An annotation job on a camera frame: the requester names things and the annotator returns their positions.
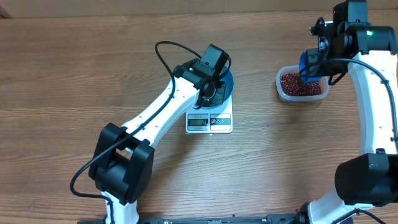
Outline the blue bowl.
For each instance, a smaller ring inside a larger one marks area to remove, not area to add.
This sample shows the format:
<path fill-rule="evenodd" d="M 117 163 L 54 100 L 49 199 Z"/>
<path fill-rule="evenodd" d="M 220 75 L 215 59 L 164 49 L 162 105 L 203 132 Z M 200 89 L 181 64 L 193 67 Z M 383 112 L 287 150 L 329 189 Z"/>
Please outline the blue bowl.
<path fill-rule="evenodd" d="M 226 104 L 228 100 L 230 100 L 232 98 L 232 93 L 234 90 L 234 77 L 233 74 L 231 73 L 231 71 L 228 71 L 227 74 L 219 81 L 224 81 L 226 82 L 227 86 L 226 86 L 226 100 L 223 104 Z M 200 109 L 204 108 L 205 110 L 210 110 L 210 109 L 214 109 L 217 107 L 200 107 Z"/>

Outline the blue plastic scoop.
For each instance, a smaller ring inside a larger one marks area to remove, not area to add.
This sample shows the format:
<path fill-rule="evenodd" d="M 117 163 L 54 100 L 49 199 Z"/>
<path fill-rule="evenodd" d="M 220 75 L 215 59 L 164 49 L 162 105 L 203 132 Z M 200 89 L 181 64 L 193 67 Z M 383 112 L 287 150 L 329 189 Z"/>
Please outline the blue plastic scoop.
<path fill-rule="evenodd" d="M 299 60 L 299 75 L 304 84 L 319 81 L 321 79 L 321 77 L 311 76 L 315 73 L 315 67 L 307 68 L 307 66 L 311 64 L 308 55 L 309 51 L 310 49 L 304 51 Z"/>

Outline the red beans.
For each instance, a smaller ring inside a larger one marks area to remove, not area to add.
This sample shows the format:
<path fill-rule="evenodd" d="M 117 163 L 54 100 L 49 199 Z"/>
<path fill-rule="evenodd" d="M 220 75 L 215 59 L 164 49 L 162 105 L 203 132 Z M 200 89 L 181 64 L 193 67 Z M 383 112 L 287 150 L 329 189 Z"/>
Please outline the red beans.
<path fill-rule="evenodd" d="M 280 77 L 282 91 L 289 96 L 315 96 L 322 94 L 319 81 L 304 84 L 298 73 L 285 73 Z"/>

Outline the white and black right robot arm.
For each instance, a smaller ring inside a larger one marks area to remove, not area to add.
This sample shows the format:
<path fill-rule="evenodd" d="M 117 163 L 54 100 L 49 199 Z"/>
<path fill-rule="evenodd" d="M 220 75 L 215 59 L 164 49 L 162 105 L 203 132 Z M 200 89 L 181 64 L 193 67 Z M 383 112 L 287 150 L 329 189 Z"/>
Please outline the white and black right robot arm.
<path fill-rule="evenodd" d="M 300 58 L 304 82 L 345 75 L 354 84 L 361 123 L 359 156 L 340 164 L 335 186 L 306 203 L 297 223 L 348 223 L 355 214 L 397 202 L 397 39 L 393 28 L 368 21 L 366 1 L 344 1 L 330 22 L 310 28 L 318 46 Z"/>

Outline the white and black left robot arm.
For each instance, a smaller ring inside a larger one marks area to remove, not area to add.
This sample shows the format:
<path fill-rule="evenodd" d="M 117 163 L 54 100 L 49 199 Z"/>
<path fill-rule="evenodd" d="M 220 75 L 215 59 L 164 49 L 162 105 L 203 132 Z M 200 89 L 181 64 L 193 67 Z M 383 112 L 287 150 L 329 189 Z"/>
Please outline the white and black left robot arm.
<path fill-rule="evenodd" d="M 102 129 L 88 171 L 106 202 L 102 223 L 139 221 L 137 200 L 150 181 L 156 145 L 183 113 L 215 99 L 230 66 L 231 57 L 210 44 L 203 55 L 167 70 L 169 84 L 141 114 Z"/>

